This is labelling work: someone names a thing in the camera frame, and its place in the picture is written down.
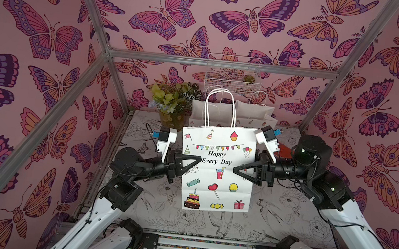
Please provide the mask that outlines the back right white paper bag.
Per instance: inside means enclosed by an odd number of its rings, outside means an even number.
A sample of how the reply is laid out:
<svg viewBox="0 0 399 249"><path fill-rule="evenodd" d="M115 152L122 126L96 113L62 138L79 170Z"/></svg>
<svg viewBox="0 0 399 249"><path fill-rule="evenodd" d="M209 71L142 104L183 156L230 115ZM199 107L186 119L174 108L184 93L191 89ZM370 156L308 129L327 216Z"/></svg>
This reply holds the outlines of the back right white paper bag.
<svg viewBox="0 0 399 249"><path fill-rule="evenodd" d="M236 100L236 126L245 128L276 128L277 120L272 116L274 107L266 105L267 93L256 91L251 94L247 103Z"/></svg>

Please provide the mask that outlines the red glove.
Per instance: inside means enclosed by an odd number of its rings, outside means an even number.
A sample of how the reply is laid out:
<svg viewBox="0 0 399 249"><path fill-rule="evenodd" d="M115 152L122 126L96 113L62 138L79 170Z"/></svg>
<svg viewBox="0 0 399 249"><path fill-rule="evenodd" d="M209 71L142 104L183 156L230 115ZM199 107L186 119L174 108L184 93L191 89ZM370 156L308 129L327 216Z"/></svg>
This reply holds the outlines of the red glove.
<svg viewBox="0 0 399 249"><path fill-rule="evenodd" d="M284 159L292 159L292 150L285 146L284 144L279 144L279 151L275 152L276 157Z"/></svg>

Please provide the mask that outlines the white party paper bag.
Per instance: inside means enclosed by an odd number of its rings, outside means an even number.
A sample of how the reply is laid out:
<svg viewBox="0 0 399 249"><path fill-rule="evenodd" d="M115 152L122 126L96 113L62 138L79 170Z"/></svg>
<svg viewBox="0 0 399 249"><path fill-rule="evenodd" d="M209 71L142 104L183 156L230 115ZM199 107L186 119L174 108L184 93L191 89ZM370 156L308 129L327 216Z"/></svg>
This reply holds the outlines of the white party paper bag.
<svg viewBox="0 0 399 249"><path fill-rule="evenodd" d="M201 161L182 176L182 209L246 213L253 184L234 168L255 161L255 130L237 125L235 104L226 124L214 123L210 106L205 100L203 124L183 128L184 155Z"/></svg>

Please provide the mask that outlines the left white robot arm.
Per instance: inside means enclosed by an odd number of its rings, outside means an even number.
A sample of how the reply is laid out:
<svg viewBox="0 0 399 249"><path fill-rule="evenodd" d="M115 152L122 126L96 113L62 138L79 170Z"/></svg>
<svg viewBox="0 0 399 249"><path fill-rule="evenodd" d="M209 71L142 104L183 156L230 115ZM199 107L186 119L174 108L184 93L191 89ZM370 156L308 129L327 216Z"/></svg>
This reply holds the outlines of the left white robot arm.
<svg viewBox="0 0 399 249"><path fill-rule="evenodd" d="M121 149L110 163L112 178L98 192L89 211L50 249L138 249L143 229L132 219L121 221L114 232L101 241L98 237L141 195L143 188L137 181L165 177L172 183L201 161L200 156L178 152L166 159L144 159L134 148Z"/></svg>

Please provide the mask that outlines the back left white paper bag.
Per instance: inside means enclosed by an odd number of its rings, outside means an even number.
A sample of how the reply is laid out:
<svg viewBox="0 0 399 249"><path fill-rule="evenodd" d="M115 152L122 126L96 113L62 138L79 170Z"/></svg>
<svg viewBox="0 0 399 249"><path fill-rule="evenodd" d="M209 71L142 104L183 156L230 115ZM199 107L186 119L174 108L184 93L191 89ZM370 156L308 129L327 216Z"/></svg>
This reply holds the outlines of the back left white paper bag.
<svg viewBox="0 0 399 249"><path fill-rule="evenodd" d="M190 127L231 127L234 122L235 100L230 92L221 86L210 86L201 100L192 101Z"/></svg>

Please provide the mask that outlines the small succulent in basket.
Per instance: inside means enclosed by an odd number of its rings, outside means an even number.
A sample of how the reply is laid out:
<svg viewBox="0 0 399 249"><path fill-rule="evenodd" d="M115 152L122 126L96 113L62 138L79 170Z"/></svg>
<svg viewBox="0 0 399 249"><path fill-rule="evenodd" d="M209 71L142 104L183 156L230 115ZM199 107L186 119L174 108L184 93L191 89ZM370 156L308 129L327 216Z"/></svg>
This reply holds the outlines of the small succulent in basket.
<svg viewBox="0 0 399 249"><path fill-rule="evenodd" d="M250 76L250 75L244 75L242 81L246 82L246 83L254 83L255 82L255 77L254 76Z"/></svg>

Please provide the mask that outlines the potted green plant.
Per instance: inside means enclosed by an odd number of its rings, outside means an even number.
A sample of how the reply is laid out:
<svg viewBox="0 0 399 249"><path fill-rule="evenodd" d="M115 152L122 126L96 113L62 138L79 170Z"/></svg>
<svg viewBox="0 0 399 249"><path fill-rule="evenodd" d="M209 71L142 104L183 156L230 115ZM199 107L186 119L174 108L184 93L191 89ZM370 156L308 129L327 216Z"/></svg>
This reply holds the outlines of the potted green plant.
<svg viewBox="0 0 399 249"><path fill-rule="evenodd" d="M181 131L191 115L193 101L201 99L197 84L157 83L151 88L154 108L158 111L162 126Z"/></svg>

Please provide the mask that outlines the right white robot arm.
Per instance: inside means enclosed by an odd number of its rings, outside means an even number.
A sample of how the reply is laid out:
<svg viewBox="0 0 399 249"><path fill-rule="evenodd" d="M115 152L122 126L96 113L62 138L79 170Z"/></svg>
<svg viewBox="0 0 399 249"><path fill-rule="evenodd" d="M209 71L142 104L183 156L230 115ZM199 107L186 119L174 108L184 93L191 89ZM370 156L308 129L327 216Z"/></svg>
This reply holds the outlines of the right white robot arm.
<svg viewBox="0 0 399 249"><path fill-rule="evenodd" d="M271 127L254 131L256 142L266 147L255 162L236 166L233 173L256 184L272 187L275 180L299 182L298 189L317 209L320 218L335 228L348 249L386 249L373 232L345 181L327 170L332 149L319 136L302 136L291 158L279 156L279 141ZM312 249L287 236L277 249Z"/></svg>

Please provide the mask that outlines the aluminium frame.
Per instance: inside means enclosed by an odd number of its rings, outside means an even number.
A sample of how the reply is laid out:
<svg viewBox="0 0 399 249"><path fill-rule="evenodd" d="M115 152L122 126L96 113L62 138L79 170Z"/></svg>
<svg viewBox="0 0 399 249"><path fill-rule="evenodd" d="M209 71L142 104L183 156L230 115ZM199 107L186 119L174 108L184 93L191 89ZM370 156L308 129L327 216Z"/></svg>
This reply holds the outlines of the aluminium frame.
<svg viewBox="0 0 399 249"><path fill-rule="evenodd" d="M105 30L100 20L100 15L95 5L95 0L85 0L88 6L88 12L90 13L91 21L95 27L96 35L102 48L102 53L95 60L94 64L90 66L79 78L78 82L70 89L64 97L58 101L55 105L54 110L50 111L40 121L33 131L23 139L17 146L14 153L8 158L7 163L0 168L0 192L2 188L8 183L13 177L14 173L22 167L24 162L29 158L30 154L39 144L39 142L45 137L45 135L54 127L54 125L61 119L61 117L68 111L76 98L84 91L87 87L88 82L92 79L93 75L98 73L102 66L107 66L111 70L112 79L114 81L115 89L118 97L122 102L123 107L127 107L126 98L123 92L123 87L120 78L117 73L113 59L115 57L120 58L140 58L146 60L171 62L171 63L186 63L190 65L200 66L214 66L220 68L230 68L238 70L254 70L264 71L267 73L283 74L283 75L305 75L323 77L330 81L328 89L334 91L336 84L342 82L347 72L352 69L354 62L361 57L371 42L374 41L377 34L384 28L390 18L399 9L399 0L388 0L383 8L378 12L374 20L370 23L366 33L362 40L356 45L350 56L348 56L345 62L342 64L339 71L326 72L317 71L313 69L305 68L287 68L287 67L274 67L271 65L254 65L248 62L227 62L222 60L208 60L203 58L195 57L183 57L174 56L167 54L158 54L150 52L129 52L127 50L112 49L109 47L108 39L105 34Z"/></svg>

